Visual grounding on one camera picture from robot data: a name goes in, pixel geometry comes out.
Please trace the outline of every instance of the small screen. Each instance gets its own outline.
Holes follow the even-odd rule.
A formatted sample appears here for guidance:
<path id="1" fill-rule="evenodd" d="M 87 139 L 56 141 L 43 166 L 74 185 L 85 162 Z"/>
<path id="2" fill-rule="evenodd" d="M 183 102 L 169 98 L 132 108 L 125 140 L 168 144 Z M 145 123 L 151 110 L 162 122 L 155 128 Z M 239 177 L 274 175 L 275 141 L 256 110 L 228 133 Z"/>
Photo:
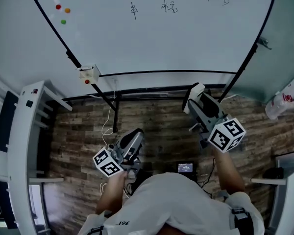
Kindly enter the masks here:
<path id="1" fill-rule="evenodd" d="M 193 164 L 178 164 L 178 173 L 193 172 Z"/>

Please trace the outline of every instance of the person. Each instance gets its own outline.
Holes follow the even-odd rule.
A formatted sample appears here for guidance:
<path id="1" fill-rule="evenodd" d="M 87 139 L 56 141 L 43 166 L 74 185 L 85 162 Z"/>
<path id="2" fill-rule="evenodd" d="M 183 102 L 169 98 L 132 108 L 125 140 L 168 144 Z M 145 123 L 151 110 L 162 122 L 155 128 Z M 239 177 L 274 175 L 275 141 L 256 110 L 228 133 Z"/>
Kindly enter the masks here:
<path id="1" fill-rule="evenodd" d="M 261 214 L 244 193 L 245 184 L 229 152 L 214 148 L 225 202 L 211 199 L 178 173 L 146 179 L 122 206 L 126 172 L 109 178 L 96 208 L 78 235 L 263 235 Z"/>

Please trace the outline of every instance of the white shirt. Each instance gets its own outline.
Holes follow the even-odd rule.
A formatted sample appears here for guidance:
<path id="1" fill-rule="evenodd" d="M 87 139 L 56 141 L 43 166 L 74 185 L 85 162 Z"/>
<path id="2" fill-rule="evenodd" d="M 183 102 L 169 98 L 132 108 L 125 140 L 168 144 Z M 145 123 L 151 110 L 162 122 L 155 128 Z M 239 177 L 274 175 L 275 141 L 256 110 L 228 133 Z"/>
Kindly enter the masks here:
<path id="1" fill-rule="evenodd" d="M 112 217 L 89 215 L 78 235 L 100 225 L 109 235 L 155 235 L 165 223 L 186 234 L 240 235 L 230 229 L 231 210 L 237 207 L 250 213 L 254 234 L 263 235 L 263 219 L 246 193 L 236 192 L 223 203 L 183 175 L 159 174 L 145 180 Z"/>

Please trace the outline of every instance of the wood-patterned floor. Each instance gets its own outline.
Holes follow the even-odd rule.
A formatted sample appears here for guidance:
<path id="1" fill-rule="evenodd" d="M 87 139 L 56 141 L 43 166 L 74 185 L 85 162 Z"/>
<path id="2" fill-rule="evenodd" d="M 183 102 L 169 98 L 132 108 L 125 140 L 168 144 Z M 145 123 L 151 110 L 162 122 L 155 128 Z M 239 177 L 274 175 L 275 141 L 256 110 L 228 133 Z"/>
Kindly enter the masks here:
<path id="1" fill-rule="evenodd" d="M 101 127 L 107 120 L 109 107 L 94 99 L 72 103 L 72 112 L 59 109 L 54 127 L 47 133 L 51 139 L 48 176 L 65 178 L 63 183 L 44 187 L 50 227 L 59 235 L 78 233 L 87 215 L 95 211 L 100 183 L 106 182 L 95 169 L 92 157 L 104 146 Z M 182 112 L 181 104 L 181 100 L 121 102 L 119 132 L 105 136 L 105 140 L 111 143 L 130 129 L 142 128 L 145 148 L 140 159 L 144 169 L 156 174 L 177 161 L 194 160 L 198 162 L 198 182 L 202 182 L 211 171 L 213 157 L 209 147 L 199 149 L 198 134 L 188 131 L 194 121 Z M 269 120 L 264 105 L 250 99 L 236 96 L 222 105 L 247 131 L 231 155 L 244 178 L 247 193 L 266 224 L 274 187 L 252 184 L 250 178 L 274 166 L 275 155 L 294 151 L 294 110 L 279 120 Z M 107 128 L 113 124 L 113 115 L 111 111 Z M 220 190 L 217 173 L 215 168 L 205 186 L 215 199 L 219 199 Z"/>

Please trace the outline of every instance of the whiteboard frame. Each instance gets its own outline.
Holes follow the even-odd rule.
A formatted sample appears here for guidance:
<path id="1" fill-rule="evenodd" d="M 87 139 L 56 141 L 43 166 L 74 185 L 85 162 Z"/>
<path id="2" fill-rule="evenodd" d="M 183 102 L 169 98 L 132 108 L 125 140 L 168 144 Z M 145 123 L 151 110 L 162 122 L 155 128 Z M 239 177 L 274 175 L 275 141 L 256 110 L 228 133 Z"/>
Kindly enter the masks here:
<path id="1" fill-rule="evenodd" d="M 55 27 L 53 26 L 53 24 L 51 23 L 50 19 L 48 18 L 48 16 L 46 15 L 45 11 L 43 10 L 42 6 L 40 5 L 40 3 L 38 2 L 38 0 L 34 0 L 37 7 L 39 8 L 40 12 L 43 14 L 44 18 L 46 19 L 46 21 L 48 22 L 49 26 L 52 28 L 53 32 L 56 34 L 56 36 L 58 37 L 58 39 L 60 40 L 60 42 L 63 44 L 63 46 L 65 47 L 66 54 L 68 56 L 68 58 L 71 59 L 71 61 L 74 63 L 74 65 L 76 66 L 76 68 L 80 68 L 82 65 L 81 63 L 77 60 L 77 58 L 74 56 L 74 54 L 71 52 L 70 48 L 67 46 L 67 44 L 64 42 L 64 40 L 62 39 L 62 37 L 60 36 L 60 34 L 57 32 L 57 30 L 55 29 Z M 264 23 L 258 33 L 257 38 L 255 39 L 254 44 L 252 45 L 252 48 L 250 49 L 249 53 L 247 54 L 245 60 L 243 61 L 241 67 L 239 68 L 239 70 L 237 72 L 227 72 L 227 71 L 215 71 L 215 70 L 148 70 L 148 71 L 133 71 L 133 72 L 121 72 L 121 73 L 112 73 L 112 74 L 105 74 L 105 75 L 100 75 L 99 77 L 107 77 L 107 76 L 119 76 L 119 75 L 129 75 L 129 74 L 139 74 L 139 73 L 158 73 L 158 72 L 203 72 L 203 73 L 227 73 L 227 74 L 234 74 L 235 76 L 233 77 L 233 79 L 231 80 L 231 82 L 228 84 L 228 86 L 226 87 L 226 89 L 224 90 L 223 94 L 221 95 L 221 97 L 219 98 L 219 102 L 221 102 L 225 96 L 228 94 L 228 92 L 231 90 L 231 88 L 233 87 L 233 85 L 236 83 L 236 81 L 239 79 L 239 77 L 241 76 L 241 74 L 243 73 L 243 71 L 245 70 L 246 66 L 248 65 L 248 63 L 250 62 L 252 56 L 254 55 L 254 53 L 256 52 L 257 49 L 257 42 L 259 40 L 259 37 L 262 33 L 262 31 L 264 30 L 264 27 L 267 23 L 267 20 L 269 18 L 270 12 L 272 10 L 274 4 L 274 0 L 271 0 L 267 15 L 265 17 Z M 109 99 L 106 98 L 106 96 L 102 93 L 102 91 L 98 88 L 98 86 L 94 86 L 94 89 L 101 95 L 103 96 L 102 98 L 110 105 L 111 102 Z"/>

